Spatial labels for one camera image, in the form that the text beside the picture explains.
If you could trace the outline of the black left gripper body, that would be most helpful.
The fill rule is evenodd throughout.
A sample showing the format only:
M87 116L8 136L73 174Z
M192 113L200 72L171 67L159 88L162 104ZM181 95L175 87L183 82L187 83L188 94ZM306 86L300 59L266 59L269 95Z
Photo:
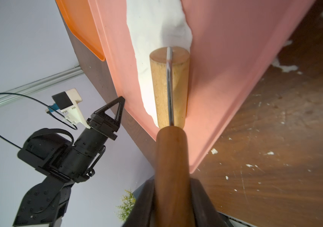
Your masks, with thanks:
M102 150L108 138L95 129L84 129L74 145L57 160L58 171L76 183L87 181L86 175L96 155Z

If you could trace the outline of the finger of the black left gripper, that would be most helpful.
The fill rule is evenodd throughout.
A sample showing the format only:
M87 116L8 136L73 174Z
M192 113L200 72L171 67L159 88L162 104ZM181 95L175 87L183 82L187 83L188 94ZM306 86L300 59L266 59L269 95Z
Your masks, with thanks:
M100 121L93 120L93 129L112 140L115 140L117 138L115 132L120 129L120 126L121 121L106 121L103 119L101 119Z
M114 118L112 118L111 116L106 114L107 110L109 110L113 106L117 106L117 105L118 105L118 109L117 109L117 113ZM125 99L122 96L120 96L120 97L116 98L115 100L111 101L110 103L106 104L102 108L96 110L91 115L90 118L93 119L94 121L100 121L101 119L106 120L106 121L121 121L122 113L124 110L124 105L125 105Z

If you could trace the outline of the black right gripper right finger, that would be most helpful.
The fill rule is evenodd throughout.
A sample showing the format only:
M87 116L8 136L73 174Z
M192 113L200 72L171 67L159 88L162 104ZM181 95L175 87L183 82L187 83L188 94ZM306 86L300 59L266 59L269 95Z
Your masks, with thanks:
M201 182L191 178L190 186L196 227L227 227L227 223L215 210Z

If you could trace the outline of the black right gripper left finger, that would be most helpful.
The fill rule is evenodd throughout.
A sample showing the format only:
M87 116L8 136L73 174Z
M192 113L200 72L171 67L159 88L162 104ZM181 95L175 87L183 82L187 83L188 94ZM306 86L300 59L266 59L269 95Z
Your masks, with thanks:
M155 227L154 179L147 180L136 190L136 203L123 227Z

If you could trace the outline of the wooden rolling pin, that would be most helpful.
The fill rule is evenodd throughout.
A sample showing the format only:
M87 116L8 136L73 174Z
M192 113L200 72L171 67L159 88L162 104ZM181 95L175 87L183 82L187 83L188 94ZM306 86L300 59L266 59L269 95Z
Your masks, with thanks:
M156 137L155 224L193 227L195 218L185 126L190 53L182 47L162 47L150 53L159 131Z

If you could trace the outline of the white dough lump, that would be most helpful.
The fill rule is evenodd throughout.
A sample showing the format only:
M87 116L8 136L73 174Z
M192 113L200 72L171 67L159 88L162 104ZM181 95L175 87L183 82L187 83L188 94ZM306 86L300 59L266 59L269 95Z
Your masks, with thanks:
M142 102L157 125L150 53L167 46L189 51L192 31L181 1L127 1L126 23L135 52Z

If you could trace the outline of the pink silicone mat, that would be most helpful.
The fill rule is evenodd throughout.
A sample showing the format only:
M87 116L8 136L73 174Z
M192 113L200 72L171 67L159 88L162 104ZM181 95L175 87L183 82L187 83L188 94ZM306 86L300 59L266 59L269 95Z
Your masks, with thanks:
M183 1L191 45L188 108L190 172L211 150L313 1ZM89 1L108 68L125 109L152 137L126 23L126 1Z

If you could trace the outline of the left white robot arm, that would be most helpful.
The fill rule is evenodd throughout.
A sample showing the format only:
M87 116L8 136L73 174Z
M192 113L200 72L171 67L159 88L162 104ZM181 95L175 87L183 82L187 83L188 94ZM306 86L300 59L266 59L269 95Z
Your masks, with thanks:
M124 105L120 96L96 110L77 140L66 130L43 128L25 141L18 158L46 178L24 195L13 226L60 226L72 186L95 175L107 139L117 138Z

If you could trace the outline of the small green potted plant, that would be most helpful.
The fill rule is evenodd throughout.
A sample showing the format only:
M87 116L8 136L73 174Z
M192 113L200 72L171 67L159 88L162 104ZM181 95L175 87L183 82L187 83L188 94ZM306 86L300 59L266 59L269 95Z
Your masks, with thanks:
M124 223L131 214L132 209L141 196L144 185L142 184L134 191L131 189L124 190L124 194L121 197L121 204L116 207L116 215L121 222Z

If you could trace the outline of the orange plastic tray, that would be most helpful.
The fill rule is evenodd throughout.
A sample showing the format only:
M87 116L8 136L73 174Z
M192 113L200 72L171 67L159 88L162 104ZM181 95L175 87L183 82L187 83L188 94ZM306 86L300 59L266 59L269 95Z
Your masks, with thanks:
M87 0L56 0L55 2L72 34L101 61L105 61L89 2Z

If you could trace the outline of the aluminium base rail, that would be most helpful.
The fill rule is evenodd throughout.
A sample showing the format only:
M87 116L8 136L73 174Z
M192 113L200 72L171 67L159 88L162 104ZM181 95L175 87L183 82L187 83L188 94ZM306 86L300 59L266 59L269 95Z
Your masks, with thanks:
M222 217L222 219L227 223L229 227L256 227L255 225L252 225L250 223L244 222L242 220L236 219L234 217L228 216L224 213L219 212L219 215Z

